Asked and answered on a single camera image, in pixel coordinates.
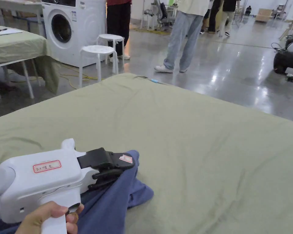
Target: person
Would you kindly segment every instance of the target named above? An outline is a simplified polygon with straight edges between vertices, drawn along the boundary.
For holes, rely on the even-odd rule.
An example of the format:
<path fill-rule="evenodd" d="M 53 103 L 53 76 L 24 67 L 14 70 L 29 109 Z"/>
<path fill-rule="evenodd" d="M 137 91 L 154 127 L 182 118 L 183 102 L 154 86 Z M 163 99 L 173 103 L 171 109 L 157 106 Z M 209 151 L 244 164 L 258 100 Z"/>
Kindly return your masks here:
<path fill-rule="evenodd" d="M 202 23 L 202 28 L 201 28 L 200 34 L 204 34 L 204 32 L 205 32 L 206 25 L 207 25 L 207 19 L 209 18 L 209 14 L 211 12 L 211 8 L 213 6 L 213 2 L 214 2 L 214 0 L 210 0 L 209 1 L 208 10 L 207 10 L 207 13 L 204 15 L 203 23 Z"/>
<path fill-rule="evenodd" d="M 249 5 L 248 8 L 246 9 L 245 11 L 245 15 L 249 16 L 251 14 L 251 11 L 252 11 L 252 8 L 251 6 Z"/>
<path fill-rule="evenodd" d="M 188 35 L 188 40 L 179 63 L 179 71 L 181 73 L 187 71 L 195 52 L 203 15 L 208 10 L 208 4 L 209 0 L 180 0 L 178 2 L 178 14 L 169 39 L 168 54 L 164 64 L 155 67 L 156 71 L 160 73 L 173 73 L 175 60 L 181 44 L 186 35 Z"/>
<path fill-rule="evenodd" d="M 78 215 L 83 211 L 84 205 L 80 205 L 76 212 L 66 216 L 66 229 L 68 234 L 77 234 Z M 15 234 L 41 234 L 41 226 L 48 218 L 59 218 L 68 212 L 67 207 L 59 206 L 55 202 L 48 202 L 28 214 L 21 222 Z"/>
<path fill-rule="evenodd" d="M 131 14 L 131 0 L 107 0 L 107 33 L 119 35 L 124 38 L 124 46 L 129 39 L 129 24 Z M 113 42 L 109 41 L 108 46 L 113 47 Z M 123 55 L 122 43 L 116 44 L 118 57 L 130 60 L 130 56 Z"/>
<path fill-rule="evenodd" d="M 227 37 L 230 36 L 230 31 L 234 19 L 234 13 L 236 11 L 236 4 L 238 5 L 238 12 L 240 9 L 240 0 L 224 0 L 224 4 L 222 7 L 222 23 L 220 25 L 219 36 L 223 36 L 223 30 L 225 30 L 225 35 Z"/>
<path fill-rule="evenodd" d="M 216 15 L 220 10 L 220 7 L 223 3 L 223 0 L 214 0 L 211 15 L 209 17 L 209 26 L 208 26 L 208 33 L 215 34 L 216 33 Z"/>

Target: red shirt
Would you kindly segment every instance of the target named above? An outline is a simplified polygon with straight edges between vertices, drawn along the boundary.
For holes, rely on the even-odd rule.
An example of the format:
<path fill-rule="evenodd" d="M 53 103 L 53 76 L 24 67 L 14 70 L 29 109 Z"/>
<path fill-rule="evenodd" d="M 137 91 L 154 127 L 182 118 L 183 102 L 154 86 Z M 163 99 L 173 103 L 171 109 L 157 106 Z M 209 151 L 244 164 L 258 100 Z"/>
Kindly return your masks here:
<path fill-rule="evenodd" d="M 107 5 L 119 5 L 131 2 L 131 0 L 107 0 Z"/>

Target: black wire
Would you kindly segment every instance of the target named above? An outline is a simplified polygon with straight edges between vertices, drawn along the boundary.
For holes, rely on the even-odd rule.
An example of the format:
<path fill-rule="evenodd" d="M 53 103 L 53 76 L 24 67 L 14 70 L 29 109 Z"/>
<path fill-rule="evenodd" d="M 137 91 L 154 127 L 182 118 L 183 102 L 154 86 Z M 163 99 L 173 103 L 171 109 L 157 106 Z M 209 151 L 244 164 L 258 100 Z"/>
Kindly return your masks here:
<path fill-rule="evenodd" d="M 277 44 L 278 46 L 279 46 L 279 48 L 277 48 L 277 47 L 273 47 L 273 44 Z M 285 47 L 285 48 L 282 48 L 281 46 L 280 46 L 280 44 L 279 43 L 276 43 L 276 42 L 273 42 L 273 43 L 271 43 L 271 47 L 275 50 L 275 51 L 281 51 L 281 52 L 284 52 L 284 51 L 287 51 L 287 48 Z"/>

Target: washing machine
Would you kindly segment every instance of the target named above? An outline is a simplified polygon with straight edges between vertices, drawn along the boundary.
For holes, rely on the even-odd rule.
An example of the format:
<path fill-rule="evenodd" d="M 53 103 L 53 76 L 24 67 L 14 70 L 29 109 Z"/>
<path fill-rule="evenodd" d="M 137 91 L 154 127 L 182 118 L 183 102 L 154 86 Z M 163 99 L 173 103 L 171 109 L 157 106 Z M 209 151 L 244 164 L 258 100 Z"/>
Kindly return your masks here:
<path fill-rule="evenodd" d="M 52 57 L 79 67 L 83 46 L 96 44 L 106 31 L 106 0 L 42 0 L 46 36 Z M 83 66 L 94 64 L 84 57 Z"/>

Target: gripper handle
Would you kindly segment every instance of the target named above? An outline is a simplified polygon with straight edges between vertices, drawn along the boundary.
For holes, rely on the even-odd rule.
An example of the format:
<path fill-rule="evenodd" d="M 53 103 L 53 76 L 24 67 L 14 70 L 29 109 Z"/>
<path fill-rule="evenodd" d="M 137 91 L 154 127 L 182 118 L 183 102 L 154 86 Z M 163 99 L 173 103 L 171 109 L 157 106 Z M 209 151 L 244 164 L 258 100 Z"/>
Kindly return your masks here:
<path fill-rule="evenodd" d="M 39 205 L 54 201 L 60 206 L 69 208 L 69 212 L 75 212 L 80 203 L 80 188 L 59 188 L 57 191 L 45 195 L 39 199 Z M 41 234 L 67 234 L 66 217 L 49 218 L 43 222 Z"/>

